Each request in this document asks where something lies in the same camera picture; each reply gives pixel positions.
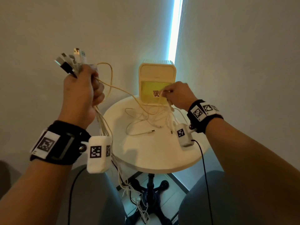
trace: table base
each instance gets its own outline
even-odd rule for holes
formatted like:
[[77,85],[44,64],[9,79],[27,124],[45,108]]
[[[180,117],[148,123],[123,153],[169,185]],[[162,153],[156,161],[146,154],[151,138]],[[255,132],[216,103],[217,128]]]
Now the table base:
[[[163,180],[160,183],[160,186],[157,188],[154,188],[153,184],[154,174],[148,174],[148,184],[147,188],[144,188],[140,185],[139,181],[137,179],[133,179],[131,181],[131,186],[139,191],[141,194],[141,208],[142,210],[147,209],[147,203],[148,203],[148,214],[154,213],[160,220],[162,225],[172,225],[172,222],[170,219],[168,219],[162,212],[160,208],[160,194],[164,190],[169,188],[169,183],[167,180]],[[133,215],[129,216],[128,219],[125,221],[125,225],[135,225],[136,222],[140,219],[141,214],[139,210],[137,210]]]

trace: tile floor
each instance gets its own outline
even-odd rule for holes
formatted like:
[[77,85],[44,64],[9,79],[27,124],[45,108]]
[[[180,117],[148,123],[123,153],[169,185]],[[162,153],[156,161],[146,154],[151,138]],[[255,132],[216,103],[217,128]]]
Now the tile floor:
[[[140,176],[137,177],[137,180],[140,182],[141,186],[147,187],[148,182],[148,174],[142,173]],[[166,174],[156,174],[154,177],[154,186],[158,187],[161,181],[167,180],[170,184],[169,188],[164,191],[160,196],[160,205],[161,210],[163,211],[164,215],[167,218],[172,218],[176,212],[178,212],[179,206],[185,197],[185,193],[179,188],[179,186]],[[122,202],[125,208],[125,212],[128,216],[132,215],[135,210],[136,206],[131,203],[129,196],[123,195],[123,190],[119,191],[119,195],[122,198]],[[132,192],[131,197],[138,197],[138,193]],[[140,219],[136,225],[143,225],[143,221]],[[148,221],[147,225],[160,225],[160,221],[156,215],[150,215],[150,221]]]

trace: forearm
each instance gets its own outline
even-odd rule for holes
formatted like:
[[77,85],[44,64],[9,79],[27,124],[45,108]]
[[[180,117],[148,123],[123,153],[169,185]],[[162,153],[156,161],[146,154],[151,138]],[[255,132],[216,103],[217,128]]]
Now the forearm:
[[210,121],[205,134],[224,171],[259,210],[285,218],[298,216],[300,172],[297,169],[223,119]]
[[33,160],[0,201],[0,224],[54,224],[71,168]]

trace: bright blue light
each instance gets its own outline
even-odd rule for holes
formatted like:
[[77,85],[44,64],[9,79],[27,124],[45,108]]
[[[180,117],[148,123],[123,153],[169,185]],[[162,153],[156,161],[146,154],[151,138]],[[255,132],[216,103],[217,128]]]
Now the bright blue light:
[[173,61],[173,63],[175,63],[182,1],[183,0],[174,0],[173,19],[172,19],[171,37],[170,37],[169,55],[168,55],[168,60]]

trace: person's right arm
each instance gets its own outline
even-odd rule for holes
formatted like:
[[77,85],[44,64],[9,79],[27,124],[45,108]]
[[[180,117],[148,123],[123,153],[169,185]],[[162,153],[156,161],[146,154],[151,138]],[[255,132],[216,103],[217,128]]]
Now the person's right arm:
[[[181,82],[164,88],[162,96],[186,111],[197,100],[189,86]],[[269,223],[300,224],[297,169],[221,118],[212,119],[205,134],[225,173]]]

